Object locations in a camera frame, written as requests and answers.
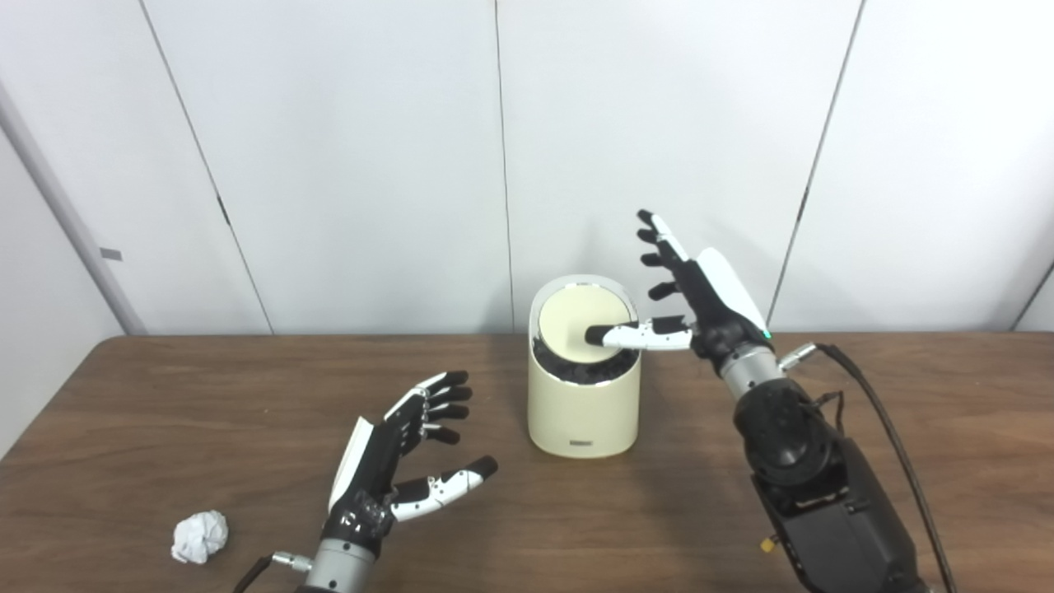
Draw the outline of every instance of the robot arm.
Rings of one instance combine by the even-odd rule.
[[[813,593],[924,593],[915,547],[856,443],[831,427],[785,369],[808,349],[782,361],[745,288],[720,253],[687,259],[663,220],[641,211],[648,225],[638,236],[657,253],[641,257],[674,275],[649,291],[655,300],[681,292],[696,322],[671,318],[641,328],[594,327],[594,345],[643,350],[687,343],[714,365],[734,399],[755,490],[799,580]],[[663,334],[662,330],[676,330]]]

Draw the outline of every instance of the white wall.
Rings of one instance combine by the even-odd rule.
[[[870,2],[772,325],[1007,331],[1054,256],[1054,4]]]
[[[565,273],[644,316],[641,207],[721,249],[767,312],[848,43],[853,2],[502,0],[516,325]]]
[[[509,331],[492,0],[147,6],[275,332]]]
[[[0,457],[100,341],[121,334],[0,133]]]
[[[137,333],[267,333],[135,1],[0,3],[0,112]]]
[[[1018,332],[1054,332],[1054,275],[1047,278],[1029,310],[1017,324]]]
[[[0,124],[136,332],[266,333],[253,279],[278,333],[522,329],[572,272],[683,311],[642,206],[777,331],[1007,330],[1054,256],[1047,4],[867,4],[786,260],[858,3],[145,6],[252,276],[139,5],[0,3]]]

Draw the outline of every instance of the wooden table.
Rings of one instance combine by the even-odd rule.
[[[886,402],[926,489],[960,589],[1054,591],[1054,335],[784,335],[839,344]],[[120,338],[100,345],[0,463],[0,590],[230,591],[260,555],[312,554],[359,415],[411,384],[471,372],[456,448],[426,443],[399,478],[491,454],[485,488],[396,526],[370,591],[795,592],[747,482],[733,403],[687,353],[644,359],[641,435],[606,460],[548,456],[527,437],[522,337]],[[832,362],[794,376],[845,389],[861,443],[933,557],[878,422]],[[169,557],[172,529],[217,509],[228,547]],[[273,567],[251,592],[289,593]]]

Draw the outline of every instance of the robotic finger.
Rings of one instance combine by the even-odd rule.
[[[425,390],[428,392],[429,397],[437,395],[441,391],[447,388],[453,388],[455,386],[464,386],[468,381],[468,373],[465,371],[448,371],[446,373],[441,373],[434,377],[430,377],[421,383],[417,383],[414,389]]]
[[[660,259],[641,257],[646,265],[665,265],[669,268],[674,263],[683,262],[688,259],[688,254],[681,246],[681,243],[674,236],[666,222],[658,215],[641,210],[637,217],[648,225],[646,229],[637,231],[637,236],[644,242],[655,244],[659,248]]]
[[[448,402],[464,402],[472,399],[472,389],[464,386],[443,388],[434,396],[428,398],[428,404],[435,408]]]
[[[397,521],[408,521],[433,513],[479,488],[497,471],[497,461],[489,455],[461,470],[444,472],[395,485],[392,514]]]
[[[444,418],[465,420],[468,418],[468,408],[455,403],[444,403],[425,411],[425,420],[442,420]]]
[[[586,330],[586,343],[631,351],[687,351],[691,330],[684,317],[656,318],[622,325],[593,325]]]

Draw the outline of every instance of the round lid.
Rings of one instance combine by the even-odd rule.
[[[619,296],[596,283],[577,283],[562,288],[542,305],[539,334],[557,356],[564,360],[590,364],[607,360],[618,349],[586,344],[590,325],[618,325],[630,321],[629,310]]]

